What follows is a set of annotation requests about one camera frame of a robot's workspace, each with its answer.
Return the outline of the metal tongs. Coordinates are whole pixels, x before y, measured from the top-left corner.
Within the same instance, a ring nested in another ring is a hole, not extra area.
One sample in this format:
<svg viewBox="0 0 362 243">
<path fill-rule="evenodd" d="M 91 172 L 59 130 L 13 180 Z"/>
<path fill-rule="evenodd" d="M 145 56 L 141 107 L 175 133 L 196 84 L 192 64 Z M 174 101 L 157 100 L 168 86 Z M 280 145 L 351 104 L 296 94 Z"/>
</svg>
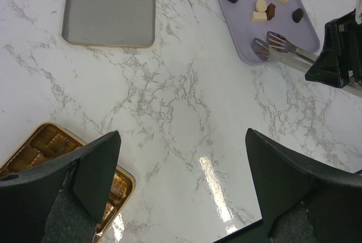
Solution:
<svg viewBox="0 0 362 243">
<path fill-rule="evenodd" d="M 254 38 L 251 48 L 262 62 L 280 62 L 302 72 L 304 76 L 319 56 L 297 47 L 281 34 L 272 31 L 267 32 L 265 41 Z M 352 84 L 337 89 L 361 97 L 361 85 Z"/>
</svg>

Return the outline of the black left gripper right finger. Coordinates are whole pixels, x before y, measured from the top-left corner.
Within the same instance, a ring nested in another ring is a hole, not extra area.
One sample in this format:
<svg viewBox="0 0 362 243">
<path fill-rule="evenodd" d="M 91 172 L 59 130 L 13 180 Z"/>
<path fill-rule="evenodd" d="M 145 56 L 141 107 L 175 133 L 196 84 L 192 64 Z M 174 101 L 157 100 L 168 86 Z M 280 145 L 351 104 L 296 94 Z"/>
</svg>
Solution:
<svg viewBox="0 0 362 243">
<path fill-rule="evenodd" d="M 248 129 L 265 236 L 273 242 L 361 242 L 361 175 L 339 170 Z"/>
</svg>

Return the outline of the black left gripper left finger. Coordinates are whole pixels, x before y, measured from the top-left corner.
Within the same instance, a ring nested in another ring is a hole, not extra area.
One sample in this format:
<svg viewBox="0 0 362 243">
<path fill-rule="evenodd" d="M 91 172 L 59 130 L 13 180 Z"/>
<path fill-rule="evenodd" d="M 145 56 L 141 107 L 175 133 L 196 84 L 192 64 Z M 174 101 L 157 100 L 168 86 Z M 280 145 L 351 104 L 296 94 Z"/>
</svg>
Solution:
<svg viewBox="0 0 362 243">
<path fill-rule="evenodd" d="M 92 242 L 102 222 L 121 138 L 109 132 L 1 178 L 1 242 Z"/>
</svg>

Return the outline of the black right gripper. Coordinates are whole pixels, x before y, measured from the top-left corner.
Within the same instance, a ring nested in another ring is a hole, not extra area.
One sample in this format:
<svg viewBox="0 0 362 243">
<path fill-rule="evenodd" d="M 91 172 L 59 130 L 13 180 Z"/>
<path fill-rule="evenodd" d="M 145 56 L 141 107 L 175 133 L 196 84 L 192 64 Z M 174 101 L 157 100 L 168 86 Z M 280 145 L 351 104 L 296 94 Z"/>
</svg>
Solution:
<svg viewBox="0 0 362 243">
<path fill-rule="evenodd" d="M 305 79 L 334 88 L 361 85 L 361 0 L 355 11 L 325 24 L 322 51 Z"/>
</svg>

